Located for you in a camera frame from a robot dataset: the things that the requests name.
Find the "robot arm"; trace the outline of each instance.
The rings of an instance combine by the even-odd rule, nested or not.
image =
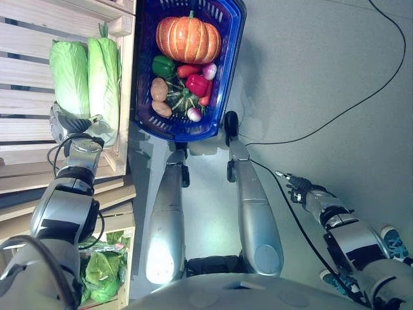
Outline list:
[[[352,276],[374,309],[412,305],[413,272],[408,265],[389,260],[378,233],[355,217],[324,187],[304,178],[276,174],[291,183],[291,200],[300,203],[325,230],[327,249],[339,272]]]
[[[80,134],[92,122],[66,117],[57,103],[50,123],[68,157],[34,210],[33,238],[15,238],[26,245],[0,277],[2,309],[77,309],[80,302],[78,243],[93,233],[99,212],[92,196],[103,140]]]

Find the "wooden crate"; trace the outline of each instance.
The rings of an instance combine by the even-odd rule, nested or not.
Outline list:
[[[103,218],[105,219],[105,233],[102,236],[102,240],[106,240],[106,234],[112,233],[114,231],[124,231],[124,236],[130,238],[130,245],[128,248],[128,261],[126,263],[127,272],[125,283],[119,288],[117,296],[113,297],[111,301],[102,304],[99,302],[94,302],[93,300],[88,300],[84,303],[80,309],[93,309],[93,310],[104,310],[104,309],[122,309],[126,307],[129,303],[129,287],[130,287],[130,277],[132,271],[132,254],[134,252],[134,236],[135,236],[135,221],[134,213],[132,210],[132,203],[127,202],[117,207],[107,209],[102,212]],[[26,224],[21,223],[22,221],[15,220],[15,225],[20,227],[20,233],[24,234],[27,231]],[[94,236],[97,237],[101,231],[101,223],[98,219],[94,231]],[[15,247],[8,248],[5,255],[0,256],[0,268],[5,267],[5,265],[11,260],[10,250],[14,253],[16,249],[20,248],[21,245],[16,245]]]
[[[53,139],[47,120],[55,97],[47,65],[52,40],[86,41],[99,37],[99,23],[109,22],[122,62],[119,134],[102,153],[97,178],[126,172],[135,17],[133,0],[2,0],[0,51],[0,194],[47,186],[53,180],[46,162]],[[19,90],[11,85],[31,87]]]

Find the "blue shoe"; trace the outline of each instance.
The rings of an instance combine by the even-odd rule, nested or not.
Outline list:
[[[320,279],[322,281],[333,285],[337,291],[340,292],[340,294],[347,296],[346,291],[342,288],[341,285],[337,282],[337,280],[333,277],[330,271],[324,270],[320,272],[319,275]],[[356,279],[352,278],[351,276],[345,276],[343,274],[339,274],[340,280],[347,286],[349,290],[351,290],[353,293],[361,293],[360,288],[358,287]]]
[[[400,239],[398,231],[392,226],[386,226],[381,230],[380,236],[390,250],[390,257],[403,261],[408,257],[408,251]]]

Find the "wire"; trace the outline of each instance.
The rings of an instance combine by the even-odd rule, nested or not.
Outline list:
[[[53,274],[55,284],[59,290],[59,297],[66,304],[66,306],[69,307],[69,309],[77,309],[77,298],[70,290],[59,262],[54,258],[53,254],[43,243],[31,236],[14,236],[3,242],[0,245],[0,250],[19,243],[30,244],[40,254]]]
[[[292,142],[297,142],[300,140],[303,140],[305,138],[308,138],[309,136],[312,136],[313,134],[319,132],[321,129],[323,129],[324,127],[326,127],[327,125],[331,124],[333,121],[335,121],[336,119],[338,119],[340,116],[346,114],[347,112],[349,112],[350,110],[356,108],[358,105],[362,104],[363,102],[365,102],[366,100],[370,99],[371,97],[375,96],[378,92],[381,92],[397,75],[397,73],[400,71],[400,68],[402,66],[402,64],[405,61],[405,56],[406,56],[406,37],[405,34],[403,33],[402,29],[400,28],[400,26],[393,20],[391,19],[389,16],[387,16],[386,14],[384,14],[373,2],[372,0],[368,0],[370,2],[370,4],[382,15],[384,16],[386,19],[388,19],[394,26],[396,26],[396,28],[399,30],[401,37],[403,38],[403,56],[401,58],[400,64],[397,68],[397,70],[393,73],[392,77],[379,89],[377,89],[375,92],[373,92],[371,95],[367,96],[366,98],[364,98],[363,100],[357,102],[356,104],[352,105],[351,107],[349,107],[348,109],[344,110],[342,113],[338,114],[337,116],[335,116],[334,118],[332,118],[331,120],[329,120],[328,122],[326,122],[324,125],[320,126],[319,128],[317,128],[316,130],[310,132],[309,134],[306,134],[305,136],[302,136],[300,138],[296,138],[296,139],[292,139],[292,140],[286,140],[286,141],[280,141],[280,142],[252,142],[252,143],[247,143],[245,146],[249,146],[249,145],[277,145],[277,144],[287,144],[287,143],[292,143]]]
[[[272,177],[275,179],[275,181],[277,182],[277,185],[279,187],[279,190],[281,191],[285,203],[288,205],[288,208],[290,209],[290,212],[294,218],[294,220],[297,223],[297,226],[299,228],[299,230],[301,231],[301,234],[304,236],[304,239],[307,241],[307,243],[309,244],[309,246],[311,247],[311,249],[313,250],[314,254],[318,257],[318,259],[320,260],[320,262],[327,268],[328,271],[330,271],[331,275],[334,277],[334,279],[336,279],[336,281],[338,282],[338,284],[345,290],[345,292],[347,293],[348,297],[350,297],[354,302],[367,306],[367,304],[362,301],[360,299],[360,297],[356,296],[344,283],[343,281],[341,281],[340,277],[336,274],[336,272],[331,268],[331,266],[327,263],[327,261],[322,257],[322,255],[319,253],[319,251],[316,249],[316,247],[314,246],[314,244],[312,243],[312,241],[310,240],[310,238],[308,237],[307,233],[304,231],[303,226],[301,225],[296,213],[294,212],[293,208],[291,207],[291,204],[288,200],[288,198],[285,196],[284,190],[281,186],[281,184],[279,183],[276,175],[266,166],[264,166],[261,163],[256,162],[255,160],[251,160],[253,163],[255,163],[256,165],[259,165],[260,167],[264,168],[265,170],[267,170],[269,173],[271,173]]]
[[[60,150],[65,145],[67,142],[74,138],[89,138],[90,136],[88,134],[74,134],[73,136],[70,136],[69,138],[66,138],[63,140],[63,142],[57,147],[57,151],[54,154],[54,160],[53,160],[53,175],[56,178],[56,162],[57,162],[57,157],[59,156]]]
[[[50,154],[53,152],[53,150],[56,150],[58,147],[59,147],[59,146],[56,145],[56,146],[52,147],[50,150],[47,151],[46,159],[47,159],[47,162],[48,162],[51,166],[53,166],[53,163],[52,163],[52,161],[50,160]]]
[[[79,250],[86,250],[86,249],[89,249],[89,248],[93,247],[102,238],[103,232],[105,231],[105,220],[103,219],[103,215],[102,215],[101,211],[98,211],[98,215],[99,215],[99,217],[101,218],[101,221],[102,221],[102,228],[101,228],[101,232],[100,232],[99,236],[90,245],[87,245],[86,247],[79,247]]]

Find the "blue basket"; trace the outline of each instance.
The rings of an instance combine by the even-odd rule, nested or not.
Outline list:
[[[228,101],[241,43],[247,15],[244,3],[242,0],[140,0],[138,3],[140,16],[137,17],[134,56],[136,102],[132,103],[132,119],[149,134],[170,141],[191,142],[215,136]],[[218,71],[210,104],[197,123],[175,114],[169,119],[158,116],[152,110],[150,96],[151,82],[155,78],[152,60],[161,54],[155,39],[157,24],[168,16],[189,16],[191,8],[197,18],[214,25],[222,39],[221,53],[214,61]]]

